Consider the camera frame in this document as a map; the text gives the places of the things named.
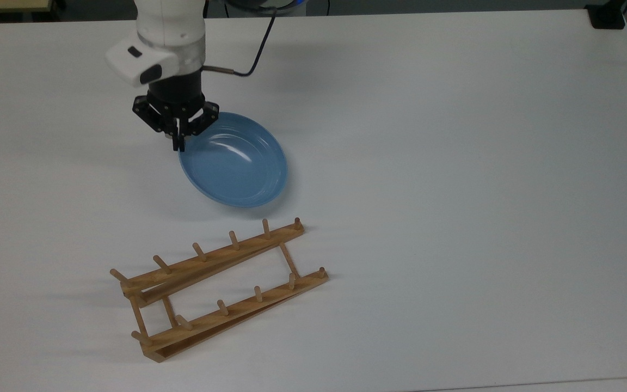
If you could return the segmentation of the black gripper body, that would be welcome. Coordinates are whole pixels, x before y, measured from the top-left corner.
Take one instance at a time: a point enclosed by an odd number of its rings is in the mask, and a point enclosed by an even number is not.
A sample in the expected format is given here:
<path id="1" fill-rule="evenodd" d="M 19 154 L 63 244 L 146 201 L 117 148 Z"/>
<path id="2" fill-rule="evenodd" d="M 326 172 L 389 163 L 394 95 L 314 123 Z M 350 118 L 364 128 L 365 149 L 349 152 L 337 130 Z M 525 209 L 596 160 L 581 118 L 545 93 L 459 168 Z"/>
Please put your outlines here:
<path id="1" fill-rule="evenodd" d="M 149 96 L 155 96 L 177 107 L 176 114 L 181 114 L 181 108 L 191 101 L 206 101 L 204 94 L 202 94 L 201 70 L 150 82 L 147 85 L 147 90 Z"/>

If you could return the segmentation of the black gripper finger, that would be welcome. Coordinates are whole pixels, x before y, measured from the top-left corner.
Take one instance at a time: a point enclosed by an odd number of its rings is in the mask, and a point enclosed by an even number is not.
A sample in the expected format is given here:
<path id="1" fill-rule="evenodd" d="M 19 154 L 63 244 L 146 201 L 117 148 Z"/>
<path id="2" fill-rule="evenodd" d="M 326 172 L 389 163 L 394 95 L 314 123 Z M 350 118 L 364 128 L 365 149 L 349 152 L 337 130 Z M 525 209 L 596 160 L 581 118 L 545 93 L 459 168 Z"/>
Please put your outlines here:
<path id="1" fill-rule="evenodd" d="M 199 136 L 219 119 L 219 105 L 194 100 L 181 108 L 181 152 L 189 137 Z"/>
<path id="2" fill-rule="evenodd" d="M 132 111 L 155 132 L 168 136 L 174 151 L 182 151 L 181 122 L 174 106 L 155 96 L 136 96 Z"/>

